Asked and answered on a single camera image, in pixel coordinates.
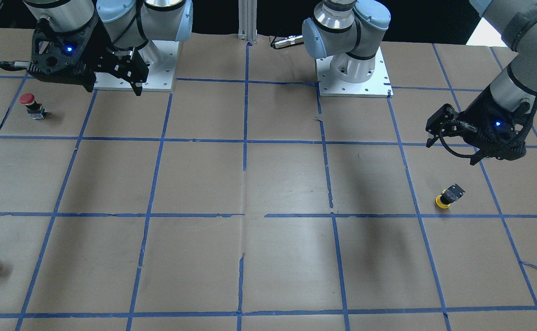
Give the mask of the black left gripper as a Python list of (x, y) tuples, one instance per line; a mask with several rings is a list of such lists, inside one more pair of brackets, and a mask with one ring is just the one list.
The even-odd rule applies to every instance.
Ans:
[(517, 137), (516, 125), (525, 124), (531, 113), (531, 101), (523, 98), (514, 103), (513, 111), (496, 102), (491, 88), (487, 87), (462, 112), (445, 103), (428, 119), (426, 148), (440, 140), (443, 133), (450, 137), (461, 136), (466, 144), (477, 148), (521, 148), (526, 136)]

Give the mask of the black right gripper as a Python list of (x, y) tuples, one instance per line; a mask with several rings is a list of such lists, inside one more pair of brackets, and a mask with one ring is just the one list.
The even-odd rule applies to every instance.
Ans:
[(27, 73), (42, 82), (83, 86), (92, 92), (96, 72), (128, 82), (141, 96), (149, 67), (136, 48), (113, 51), (109, 34), (95, 13), (72, 32), (56, 32), (46, 14), (37, 22)]

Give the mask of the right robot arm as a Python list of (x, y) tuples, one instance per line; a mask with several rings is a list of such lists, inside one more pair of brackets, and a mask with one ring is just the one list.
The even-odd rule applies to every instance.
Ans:
[(8, 66), (42, 82), (98, 90), (171, 92), (190, 0), (27, 0), (37, 19), (28, 61)]

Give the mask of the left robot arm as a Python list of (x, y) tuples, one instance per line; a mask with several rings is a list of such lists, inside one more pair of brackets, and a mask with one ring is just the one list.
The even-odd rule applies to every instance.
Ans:
[(426, 124), (427, 147), (462, 137), (479, 153), (523, 155), (537, 112), (537, 0), (472, 0), (516, 56), (462, 112), (445, 104)]

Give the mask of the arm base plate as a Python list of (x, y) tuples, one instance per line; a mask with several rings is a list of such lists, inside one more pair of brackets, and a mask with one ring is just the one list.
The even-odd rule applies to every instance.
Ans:
[(124, 65), (118, 69), (143, 92), (173, 92), (180, 46), (173, 40), (151, 40), (140, 50), (117, 52)]
[(319, 92), (322, 97), (388, 98), (394, 95), (381, 48), (367, 60), (348, 54), (333, 55), (315, 61)]

